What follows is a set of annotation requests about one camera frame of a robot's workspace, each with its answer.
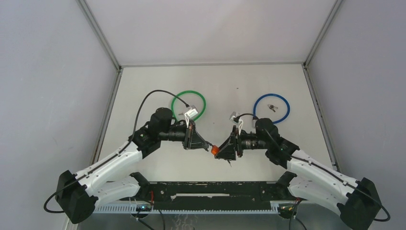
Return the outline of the orange black padlock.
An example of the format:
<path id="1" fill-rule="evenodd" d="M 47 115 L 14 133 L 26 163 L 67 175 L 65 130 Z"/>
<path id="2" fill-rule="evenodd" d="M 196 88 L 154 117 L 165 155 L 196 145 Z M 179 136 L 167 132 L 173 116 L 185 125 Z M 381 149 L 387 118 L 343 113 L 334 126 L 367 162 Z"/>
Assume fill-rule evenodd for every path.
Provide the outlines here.
<path id="1" fill-rule="evenodd" d="M 216 155 L 219 153 L 220 149 L 219 149 L 216 145 L 213 145 L 213 144 L 209 144 L 209 146 L 211 147 L 210 152 L 211 152 L 214 156 L 216 156 Z"/>

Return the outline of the green cable lock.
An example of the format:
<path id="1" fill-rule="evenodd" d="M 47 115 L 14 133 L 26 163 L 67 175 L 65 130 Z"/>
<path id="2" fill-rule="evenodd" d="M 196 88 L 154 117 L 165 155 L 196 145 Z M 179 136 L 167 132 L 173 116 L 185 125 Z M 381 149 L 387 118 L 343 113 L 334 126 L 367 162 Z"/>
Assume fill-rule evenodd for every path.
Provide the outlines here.
<path id="1" fill-rule="evenodd" d="M 179 113 L 183 112 L 182 109 L 184 108 L 184 107 L 182 107 L 182 104 L 179 101 L 179 98 L 185 99 L 186 101 L 188 101 L 188 103 L 190 103 L 190 105 L 196 106 L 196 109 L 198 110 L 199 113 L 197 116 L 195 116 L 193 118 L 193 121 L 197 121 L 205 113 L 206 107 L 207 107 L 207 102 L 206 102 L 205 97 L 200 92 L 197 92 L 194 90 L 185 90 L 185 91 L 179 92 L 178 94 L 176 94 L 176 96 L 177 97 L 174 97 L 170 103 L 170 109 L 173 113 L 173 116 L 177 120 L 184 118 L 183 115 L 178 115 Z"/>

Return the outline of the silver keys of blue lock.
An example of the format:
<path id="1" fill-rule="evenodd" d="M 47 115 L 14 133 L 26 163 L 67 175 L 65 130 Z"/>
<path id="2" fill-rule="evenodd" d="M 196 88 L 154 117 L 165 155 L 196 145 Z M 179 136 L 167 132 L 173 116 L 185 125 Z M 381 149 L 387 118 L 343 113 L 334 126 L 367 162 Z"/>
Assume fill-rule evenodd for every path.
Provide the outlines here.
<path id="1" fill-rule="evenodd" d="M 278 107 L 276 107 L 276 106 L 274 106 L 274 105 L 272 105 L 272 104 L 268 104 L 267 106 L 268 106 L 268 108 L 269 108 L 270 110 L 272 110 L 273 112 L 276 112 L 276 110 L 278 109 Z"/>

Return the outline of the blue cable lock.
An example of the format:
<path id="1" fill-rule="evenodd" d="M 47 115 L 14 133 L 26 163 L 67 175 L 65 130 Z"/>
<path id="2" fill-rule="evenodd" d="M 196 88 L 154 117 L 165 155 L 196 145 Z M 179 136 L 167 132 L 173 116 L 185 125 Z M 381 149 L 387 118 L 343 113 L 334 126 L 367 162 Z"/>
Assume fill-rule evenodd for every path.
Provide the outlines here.
<path id="1" fill-rule="evenodd" d="M 276 112 L 270 110 L 267 106 L 268 104 L 278 107 Z M 267 93 L 260 96 L 254 102 L 252 113 L 257 117 L 265 116 L 271 119 L 274 124 L 279 124 L 289 117 L 291 113 L 291 105 L 285 97 L 275 93 Z"/>

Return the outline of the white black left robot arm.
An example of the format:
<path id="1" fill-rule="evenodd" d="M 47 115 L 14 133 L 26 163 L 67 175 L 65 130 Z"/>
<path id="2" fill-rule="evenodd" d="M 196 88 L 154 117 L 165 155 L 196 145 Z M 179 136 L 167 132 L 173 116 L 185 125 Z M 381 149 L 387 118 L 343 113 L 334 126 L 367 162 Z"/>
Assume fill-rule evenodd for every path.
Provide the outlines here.
<path id="1" fill-rule="evenodd" d="M 210 144 L 198 134 L 192 120 L 195 113 L 191 109 L 184 120 L 173 123 L 172 111 L 158 108 L 150 120 L 113 153 L 76 173 L 69 170 L 61 173 L 55 199 L 62 213 L 71 223 L 78 224 L 102 205 L 126 197 L 147 198 L 150 188 L 140 173 L 131 173 L 118 181 L 112 178 L 159 149 L 162 141 L 181 142 L 185 150 L 209 150 Z"/>

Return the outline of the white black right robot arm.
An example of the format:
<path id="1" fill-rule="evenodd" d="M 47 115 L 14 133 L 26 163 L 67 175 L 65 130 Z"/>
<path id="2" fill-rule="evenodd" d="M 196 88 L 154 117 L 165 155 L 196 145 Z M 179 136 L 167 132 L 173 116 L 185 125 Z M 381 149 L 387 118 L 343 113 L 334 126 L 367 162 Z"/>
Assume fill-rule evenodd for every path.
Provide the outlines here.
<path id="1" fill-rule="evenodd" d="M 286 169 L 279 179 L 277 195 L 292 196 L 318 204 L 337 214 L 353 230 L 367 230 L 382 210 L 375 184 L 337 172 L 313 159 L 294 143 L 281 137 L 269 118 L 256 119 L 255 132 L 233 126 L 227 140 L 212 147 L 217 159 L 235 161 L 245 150 L 265 150 L 266 157 Z"/>

